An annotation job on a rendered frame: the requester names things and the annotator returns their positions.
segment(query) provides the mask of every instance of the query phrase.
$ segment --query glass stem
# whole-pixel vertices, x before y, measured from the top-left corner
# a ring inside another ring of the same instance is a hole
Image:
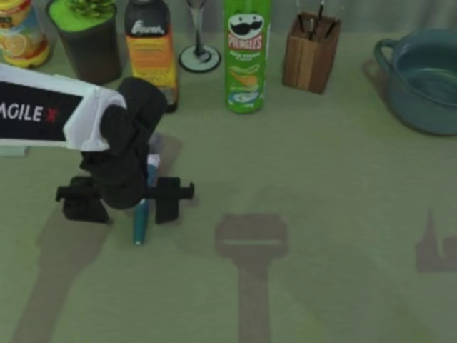
[[[201,41],[201,22],[203,20],[203,7],[200,9],[191,9],[192,19],[194,20],[195,26],[195,55],[201,56],[205,53],[203,49],[203,43]]]

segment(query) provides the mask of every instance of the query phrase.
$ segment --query black plant pot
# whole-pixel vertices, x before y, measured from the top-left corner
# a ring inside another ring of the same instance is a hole
[[[57,28],[66,55],[78,79],[102,85],[121,77],[122,67],[116,33],[116,12],[102,24],[84,31],[67,32],[60,29],[49,15],[53,1],[46,6],[46,13]]]

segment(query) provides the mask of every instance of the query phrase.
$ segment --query green pringles can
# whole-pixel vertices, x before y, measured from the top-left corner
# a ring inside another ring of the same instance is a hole
[[[225,97],[239,114],[265,102],[271,0],[224,0]]]

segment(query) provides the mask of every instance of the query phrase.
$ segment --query blue-green cooking pot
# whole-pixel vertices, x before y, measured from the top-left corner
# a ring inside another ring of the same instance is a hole
[[[383,48],[391,48],[389,61]],[[400,119],[420,131],[457,134],[457,30],[428,29],[374,49],[388,75],[388,100]]]

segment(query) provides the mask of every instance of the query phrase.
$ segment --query wall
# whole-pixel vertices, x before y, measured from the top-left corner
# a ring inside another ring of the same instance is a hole
[[[47,0],[34,0],[44,17]],[[117,0],[120,13],[118,25],[127,0]],[[171,9],[175,31],[191,29],[189,10],[185,0],[167,0]],[[286,32],[296,13],[295,0],[272,0],[272,30]],[[320,0],[301,0],[303,10],[315,11]],[[326,13],[343,19],[345,31],[394,32],[413,31],[420,27],[457,28],[456,0],[327,0]],[[204,31],[220,31],[222,28],[222,0],[207,0]]]

